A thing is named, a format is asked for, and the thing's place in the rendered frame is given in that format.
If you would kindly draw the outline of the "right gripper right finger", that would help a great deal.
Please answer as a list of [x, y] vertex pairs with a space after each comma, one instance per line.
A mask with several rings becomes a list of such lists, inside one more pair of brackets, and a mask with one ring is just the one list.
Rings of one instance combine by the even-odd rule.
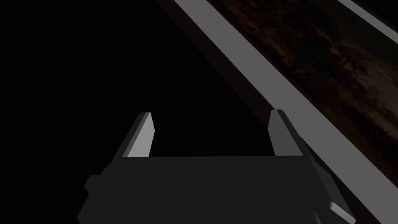
[[303, 156], [302, 141], [282, 110], [271, 110], [268, 132], [276, 156]]

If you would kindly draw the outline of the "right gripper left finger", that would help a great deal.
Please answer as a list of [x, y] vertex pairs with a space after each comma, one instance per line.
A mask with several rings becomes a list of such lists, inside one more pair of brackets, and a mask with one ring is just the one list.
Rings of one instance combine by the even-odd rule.
[[127, 147], [123, 157], [148, 157], [150, 154], [155, 128], [150, 112], [140, 113], [127, 137]]

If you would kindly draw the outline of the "dark brown wooden door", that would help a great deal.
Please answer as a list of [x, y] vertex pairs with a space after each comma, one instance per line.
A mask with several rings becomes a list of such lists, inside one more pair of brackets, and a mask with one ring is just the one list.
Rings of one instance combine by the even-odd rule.
[[398, 186], [398, 44], [337, 0], [208, 0]]

